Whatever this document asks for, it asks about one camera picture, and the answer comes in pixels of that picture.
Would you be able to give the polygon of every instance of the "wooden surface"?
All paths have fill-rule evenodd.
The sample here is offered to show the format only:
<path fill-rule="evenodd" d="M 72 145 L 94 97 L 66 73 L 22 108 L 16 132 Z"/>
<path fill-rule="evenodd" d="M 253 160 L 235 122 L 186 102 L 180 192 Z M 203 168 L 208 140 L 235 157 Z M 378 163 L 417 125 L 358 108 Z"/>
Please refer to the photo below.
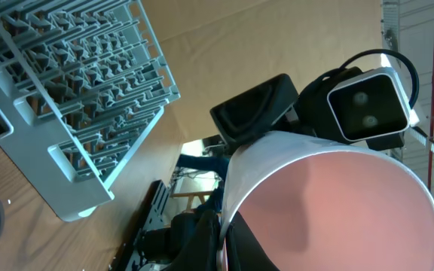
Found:
<path fill-rule="evenodd" d="M 0 271 L 108 270 L 150 183 L 169 181 L 181 147 L 182 134 L 167 107 L 112 186 L 115 200 L 72 223 L 53 213 L 0 148 L 0 200 L 5 209 Z"/>
<path fill-rule="evenodd" d="M 205 197 L 204 196 L 210 196 L 212 191 L 200 191 L 200 192 L 190 192 L 190 193 L 174 193 L 172 194 L 172 198 L 176 197 L 188 197 L 187 201 L 187 208 L 185 210 L 192 209 L 192 203 L 194 202 L 194 198 L 198 197 L 200 200 L 200 203 L 205 203 Z"/>

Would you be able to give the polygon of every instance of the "gray dish rack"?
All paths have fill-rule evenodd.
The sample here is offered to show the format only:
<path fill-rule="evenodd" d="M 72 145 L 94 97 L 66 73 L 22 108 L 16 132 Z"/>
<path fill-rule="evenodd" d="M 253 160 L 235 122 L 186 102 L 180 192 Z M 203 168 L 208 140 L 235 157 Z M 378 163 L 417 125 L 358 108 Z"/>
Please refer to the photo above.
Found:
<path fill-rule="evenodd" d="M 0 146 L 62 220 L 114 199 L 179 97 L 140 1 L 0 0 Z"/>

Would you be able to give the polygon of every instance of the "dish rack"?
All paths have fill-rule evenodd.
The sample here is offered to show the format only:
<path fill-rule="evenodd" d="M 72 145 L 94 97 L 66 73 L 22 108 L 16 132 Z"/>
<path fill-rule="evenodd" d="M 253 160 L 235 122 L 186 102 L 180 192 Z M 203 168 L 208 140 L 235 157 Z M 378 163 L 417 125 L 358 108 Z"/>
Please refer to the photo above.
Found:
<path fill-rule="evenodd" d="M 64 221 L 180 97 L 140 1 L 0 0 L 0 146 Z"/>

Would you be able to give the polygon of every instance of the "plastic dish rack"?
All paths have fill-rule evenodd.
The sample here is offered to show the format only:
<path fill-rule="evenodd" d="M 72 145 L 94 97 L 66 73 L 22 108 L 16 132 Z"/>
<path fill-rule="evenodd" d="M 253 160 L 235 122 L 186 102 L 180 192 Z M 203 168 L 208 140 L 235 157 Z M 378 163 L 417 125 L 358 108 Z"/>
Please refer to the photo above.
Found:
<path fill-rule="evenodd" d="M 114 199 L 179 97 L 140 1 L 0 1 L 0 145 L 62 220 Z"/>

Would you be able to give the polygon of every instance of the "brown cardboard sheet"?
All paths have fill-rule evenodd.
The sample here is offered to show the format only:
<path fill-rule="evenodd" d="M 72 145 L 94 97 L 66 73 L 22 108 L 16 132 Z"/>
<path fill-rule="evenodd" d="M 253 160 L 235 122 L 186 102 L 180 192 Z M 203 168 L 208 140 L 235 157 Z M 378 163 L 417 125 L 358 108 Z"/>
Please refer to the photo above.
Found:
<path fill-rule="evenodd" d="M 381 47 L 378 0 L 144 0 L 182 98 L 186 141 L 217 133 L 209 110 L 279 73 L 300 91 L 363 50 Z M 379 56 L 357 62 L 379 65 Z"/>

